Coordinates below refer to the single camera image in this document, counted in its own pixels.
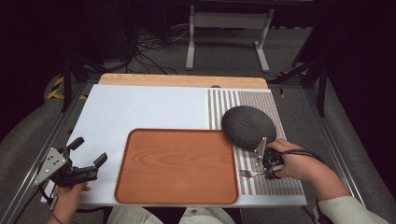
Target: gray floor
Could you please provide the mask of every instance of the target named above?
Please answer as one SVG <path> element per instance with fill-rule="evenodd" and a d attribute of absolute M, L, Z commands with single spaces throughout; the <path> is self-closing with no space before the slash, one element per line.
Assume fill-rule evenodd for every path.
<path fill-rule="evenodd" d="M 279 72 L 291 69 L 291 62 L 310 31 L 310 29 L 300 28 L 270 30 L 264 45 L 264 52 L 271 69 L 268 74 L 261 71 L 256 52 L 252 47 L 256 36 L 260 36 L 255 31 L 244 31 L 235 36 L 219 31 L 201 32 L 196 42 L 194 69 L 191 71 L 185 69 L 188 46 L 186 36 L 165 49 L 150 50 L 146 55 L 160 66 L 176 69 L 180 75 L 273 79 Z M 116 63 L 118 63 L 117 60 L 108 60 L 106 66 Z M 147 70 L 135 60 L 129 64 L 129 69 L 135 73 L 162 73 L 157 68 L 148 67 Z M 43 92 L 43 97 L 48 94 L 55 79 L 56 76 Z M 270 85 L 288 140 L 316 151 L 334 170 L 337 170 L 337 162 L 331 153 L 329 136 L 320 126 L 321 122 L 326 122 L 367 208 L 389 223 L 396 223 L 395 200 L 367 157 L 359 137 L 337 100 L 331 83 L 326 91 L 326 119 L 316 119 L 317 111 L 309 104 L 307 91 L 295 84 L 297 80 L 298 78 L 295 78 L 282 85 Z M 84 87 L 84 93 L 88 94 L 92 84 L 96 82 L 97 76 L 92 76 Z M 74 88 L 80 86 L 81 84 L 75 84 Z M 284 98 L 279 93 L 280 87 L 285 91 Z M 67 112 L 62 129 L 55 134 L 57 137 L 51 142 L 51 146 L 64 146 L 68 140 L 68 132 L 76 124 L 84 103 L 84 100 L 76 100 L 73 108 Z M 61 100 L 46 100 L 46 103 L 26 117 L 0 144 L 2 152 L 0 157 L 0 214 L 7 211 L 37 154 L 48 143 L 48 137 L 54 135 L 53 127 L 58 125 L 57 122 L 64 116 L 64 113 L 60 113 L 62 106 Z M 306 183 L 304 183 L 304 192 L 308 207 L 312 208 L 316 200 L 315 192 Z M 50 216 L 50 210 L 46 204 L 39 202 L 39 198 L 40 196 L 37 195 L 30 202 L 19 223 L 44 223 L 46 221 Z M 241 211 L 245 224 L 311 222 L 301 207 L 249 208 Z M 101 223 L 101 220 L 102 213 L 100 212 L 77 214 L 75 218 L 77 223 Z"/>

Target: orange tray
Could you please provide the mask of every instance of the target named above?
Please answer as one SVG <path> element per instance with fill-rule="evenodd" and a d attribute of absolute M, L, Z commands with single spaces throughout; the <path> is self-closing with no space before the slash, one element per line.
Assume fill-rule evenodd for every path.
<path fill-rule="evenodd" d="M 222 131 L 135 129 L 115 191 L 128 204 L 232 204 L 233 145 Z"/>

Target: white sleeve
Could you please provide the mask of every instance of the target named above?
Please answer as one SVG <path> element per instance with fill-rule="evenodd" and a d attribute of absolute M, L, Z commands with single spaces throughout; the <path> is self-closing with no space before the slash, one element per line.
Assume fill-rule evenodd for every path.
<path fill-rule="evenodd" d="M 388 224 L 386 220 L 368 211 L 351 196 L 321 201 L 318 202 L 318 206 L 322 214 L 334 224 Z"/>

